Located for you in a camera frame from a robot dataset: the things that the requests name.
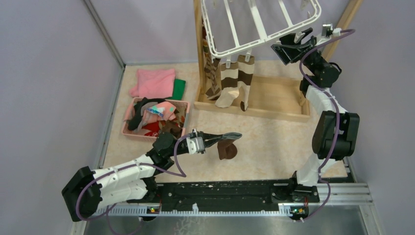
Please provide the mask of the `dark brown grey-cuffed sock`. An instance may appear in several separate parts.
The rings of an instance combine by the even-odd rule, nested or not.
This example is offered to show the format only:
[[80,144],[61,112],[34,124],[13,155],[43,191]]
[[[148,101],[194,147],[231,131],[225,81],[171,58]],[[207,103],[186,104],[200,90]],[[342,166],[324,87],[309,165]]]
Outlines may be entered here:
[[219,141],[217,143],[217,150],[220,160],[230,160],[237,155],[237,147],[233,140]]

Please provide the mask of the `white clip hanger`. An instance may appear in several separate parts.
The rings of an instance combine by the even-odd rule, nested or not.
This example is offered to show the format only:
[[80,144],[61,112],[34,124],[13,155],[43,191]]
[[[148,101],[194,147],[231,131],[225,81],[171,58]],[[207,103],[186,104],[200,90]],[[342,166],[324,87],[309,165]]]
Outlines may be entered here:
[[250,42],[242,43],[239,40],[238,33],[235,27],[235,17],[231,13],[230,8],[230,1],[225,0],[223,1],[225,13],[228,19],[228,23],[230,26],[231,36],[234,43],[234,46],[219,51],[215,44],[214,34],[211,29],[211,20],[213,19],[208,15],[208,8],[207,4],[204,0],[199,1],[200,8],[201,8],[201,17],[203,19],[203,23],[206,28],[207,32],[207,42],[209,44],[209,50],[213,58],[225,58],[226,63],[229,64],[231,62],[231,57],[235,54],[245,53],[247,56],[251,56],[252,49],[258,46],[261,46],[268,42],[277,42],[279,41],[280,37],[283,37],[290,33],[297,33],[304,29],[305,27],[311,26],[315,21],[317,21],[321,14],[322,8],[317,0],[308,0],[305,5],[300,7],[300,10],[303,10],[306,6],[310,5],[310,11],[307,12],[306,19],[299,21],[298,23],[294,23],[292,21],[293,14],[290,14],[287,10],[287,6],[283,0],[278,0],[277,5],[281,9],[282,17],[286,23],[282,28],[278,29],[273,33],[268,33],[265,29],[263,18],[259,12],[257,3],[255,0],[248,0],[248,8],[250,12],[250,16],[254,22],[254,28],[258,33],[259,38],[255,39]]

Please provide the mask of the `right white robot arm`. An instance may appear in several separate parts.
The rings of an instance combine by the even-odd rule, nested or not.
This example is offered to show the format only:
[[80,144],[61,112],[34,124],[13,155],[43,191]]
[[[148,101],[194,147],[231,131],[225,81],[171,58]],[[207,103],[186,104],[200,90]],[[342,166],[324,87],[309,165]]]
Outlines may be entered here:
[[283,191],[294,202],[313,195],[313,188],[322,174],[337,161],[349,157],[355,150],[360,117],[343,108],[330,88],[342,69],[323,58],[320,48],[350,36],[354,29],[335,28],[325,39],[312,36],[306,43],[295,42],[295,34],[282,37],[272,50],[285,64],[298,63],[303,76],[299,90],[320,116],[312,137],[313,154],[305,165],[293,173]]

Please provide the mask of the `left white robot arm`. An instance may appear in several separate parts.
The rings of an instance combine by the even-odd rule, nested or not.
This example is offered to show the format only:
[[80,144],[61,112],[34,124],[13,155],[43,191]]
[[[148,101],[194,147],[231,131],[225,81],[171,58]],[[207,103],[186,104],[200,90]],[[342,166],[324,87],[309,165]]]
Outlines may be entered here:
[[62,196],[73,222],[92,220],[92,215],[103,207],[112,209],[120,202],[143,200],[152,202],[157,196],[155,176],[161,173],[185,177],[177,156],[204,154],[217,143],[240,139],[241,133],[209,134],[192,131],[180,138],[161,133],[147,152],[116,166],[76,171],[62,189]]

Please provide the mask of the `wooden hanger stand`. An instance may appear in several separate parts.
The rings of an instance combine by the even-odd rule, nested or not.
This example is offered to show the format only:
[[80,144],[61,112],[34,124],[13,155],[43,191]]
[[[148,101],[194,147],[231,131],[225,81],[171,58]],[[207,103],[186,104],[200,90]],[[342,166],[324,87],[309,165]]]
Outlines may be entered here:
[[[302,3],[298,5],[298,9],[293,10],[292,7],[295,4],[295,2],[292,0],[284,0],[288,12],[290,14],[293,14],[292,21],[294,23],[298,23],[299,21],[306,19],[307,12],[310,11],[311,6],[308,5],[303,10],[300,10],[300,7],[302,5],[305,5],[306,2],[307,0],[302,1]],[[247,0],[242,1],[242,5],[248,8]],[[259,63],[256,64],[257,72],[255,72],[253,75],[253,82],[250,88],[248,102],[249,105],[247,111],[244,112],[241,110],[239,106],[241,102],[240,98],[236,99],[235,102],[233,102],[232,105],[228,108],[218,108],[214,105],[214,102],[212,100],[208,100],[205,92],[209,88],[209,81],[207,80],[204,72],[205,61],[202,46],[203,19],[201,17],[201,8],[199,0],[194,1],[193,6],[195,16],[196,40],[198,48],[198,65],[200,74],[199,87],[194,102],[196,109],[210,112],[237,114],[243,116],[280,119],[296,122],[306,122],[309,120],[310,106],[309,102],[305,100],[303,95],[300,94],[298,88],[300,81],[286,76],[266,76],[264,74],[265,66]],[[284,25],[286,25],[282,17],[281,9],[278,5],[277,8],[274,9],[274,13],[278,16],[278,19],[275,21],[275,23],[277,24],[277,28],[274,31],[269,31],[265,28],[268,33],[273,33],[278,29],[282,28]],[[211,20],[211,29],[214,34],[214,40],[217,49],[219,51],[223,51],[233,47],[234,43],[232,40],[230,26],[227,17],[224,20],[221,20],[217,16],[214,16],[213,14],[209,13],[209,11],[208,15],[213,18]],[[240,42],[246,43],[259,38],[258,33],[254,28],[254,22],[252,20],[252,17],[250,16],[249,11],[241,19],[238,19],[235,13],[232,13],[232,15],[235,17],[235,27]],[[231,57],[231,61],[237,55],[240,54],[233,55]]]

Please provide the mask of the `brown cream striped sock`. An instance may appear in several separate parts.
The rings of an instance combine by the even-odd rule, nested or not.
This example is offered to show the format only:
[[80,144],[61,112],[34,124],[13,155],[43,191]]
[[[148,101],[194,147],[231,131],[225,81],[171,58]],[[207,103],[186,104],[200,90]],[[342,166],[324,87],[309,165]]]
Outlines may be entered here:
[[253,79],[254,73],[254,63],[255,57],[250,56],[249,59],[246,55],[239,55],[237,58],[238,62],[238,79],[237,84],[238,87],[243,90],[243,97],[241,98],[240,108],[242,111],[246,111],[248,109],[248,102],[249,102],[249,94],[251,83]]
[[222,64],[220,67],[221,75],[221,94],[216,100],[215,105],[219,108],[227,108],[232,105],[233,101],[239,96],[237,84],[238,63],[230,63],[229,67]]

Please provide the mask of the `pink patterned sock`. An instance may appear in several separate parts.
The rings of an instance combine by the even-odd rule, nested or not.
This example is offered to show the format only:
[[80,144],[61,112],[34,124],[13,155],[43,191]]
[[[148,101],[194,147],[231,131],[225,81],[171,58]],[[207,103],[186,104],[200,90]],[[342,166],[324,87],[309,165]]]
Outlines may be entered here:
[[161,102],[145,109],[143,120],[146,123],[153,123],[161,120],[174,120],[176,118],[175,111],[176,106],[170,102]]

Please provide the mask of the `red patterned sock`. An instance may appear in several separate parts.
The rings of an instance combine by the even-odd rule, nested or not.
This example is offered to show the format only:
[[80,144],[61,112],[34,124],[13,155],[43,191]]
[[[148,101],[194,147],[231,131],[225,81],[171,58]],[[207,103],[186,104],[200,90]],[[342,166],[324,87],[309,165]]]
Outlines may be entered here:
[[143,126],[140,130],[140,133],[148,137],[157,137],[160,133],[163,132],[171,132],[171,130],[177,131],[177,128],[180,130],[180,127],[177,123],[171,120],[161,120]]

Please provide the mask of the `green cloth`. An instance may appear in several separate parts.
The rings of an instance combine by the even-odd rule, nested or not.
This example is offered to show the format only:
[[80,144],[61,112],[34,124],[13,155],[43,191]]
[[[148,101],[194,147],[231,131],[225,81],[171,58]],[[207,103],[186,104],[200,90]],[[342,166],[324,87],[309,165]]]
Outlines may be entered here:
[[175,79],[172,96],[168,97],[167,99],[182,100],[184,96],[184,92],[185,92],[185,87],[186,87],[185,80]]

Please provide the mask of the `pink towel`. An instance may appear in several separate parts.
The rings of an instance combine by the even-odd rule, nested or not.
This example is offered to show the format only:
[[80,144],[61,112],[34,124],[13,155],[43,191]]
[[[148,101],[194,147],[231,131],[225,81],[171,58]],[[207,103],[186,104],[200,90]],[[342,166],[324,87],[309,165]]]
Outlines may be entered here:
[[145,70],[136,72],[137,83],[129,90],[131,97],[168,98],[174,90],[175,69]]

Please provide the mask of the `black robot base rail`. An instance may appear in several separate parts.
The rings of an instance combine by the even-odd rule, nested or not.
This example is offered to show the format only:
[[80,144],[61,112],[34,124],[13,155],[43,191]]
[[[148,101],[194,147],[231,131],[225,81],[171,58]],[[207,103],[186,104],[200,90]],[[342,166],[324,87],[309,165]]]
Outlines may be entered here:
[[293,219],[308,216],[308,204],[320,201],[316,186],[302,186],[287,180],[164,183],[137,200],[139,204],[161,206],[161,212],[277,212],[282,203],[297,203],[289,209]]

